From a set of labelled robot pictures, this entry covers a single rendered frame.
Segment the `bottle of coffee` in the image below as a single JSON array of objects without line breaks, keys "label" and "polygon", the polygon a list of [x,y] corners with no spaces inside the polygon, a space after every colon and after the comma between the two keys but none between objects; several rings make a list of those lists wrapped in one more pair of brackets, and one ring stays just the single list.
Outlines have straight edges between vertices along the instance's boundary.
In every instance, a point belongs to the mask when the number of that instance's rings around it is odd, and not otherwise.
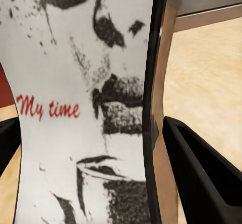
[{"label": "bottle of coffee", "polygon": [[0,0],[21,139],[13,224],[178,224],[163,93],[179,0]]}]

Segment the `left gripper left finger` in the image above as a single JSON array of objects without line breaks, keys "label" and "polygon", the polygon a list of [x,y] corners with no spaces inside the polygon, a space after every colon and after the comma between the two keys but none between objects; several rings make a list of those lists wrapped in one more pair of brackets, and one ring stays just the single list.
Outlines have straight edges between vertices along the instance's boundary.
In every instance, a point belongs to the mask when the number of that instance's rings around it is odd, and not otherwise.
[{"label": "left gripper left finger", "polygon": [[19,118],[0,122],[0,176],[20,145]]}]

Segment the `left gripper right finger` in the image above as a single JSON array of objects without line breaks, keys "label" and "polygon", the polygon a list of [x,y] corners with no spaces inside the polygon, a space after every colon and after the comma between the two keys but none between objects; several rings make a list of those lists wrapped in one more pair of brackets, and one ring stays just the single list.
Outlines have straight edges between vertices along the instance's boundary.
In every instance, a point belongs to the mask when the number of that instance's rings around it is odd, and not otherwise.
[{"label": "left gripper right finger", "polygon": [[242,224],[242,172],[180,120],[162,134],[187,224]]}]

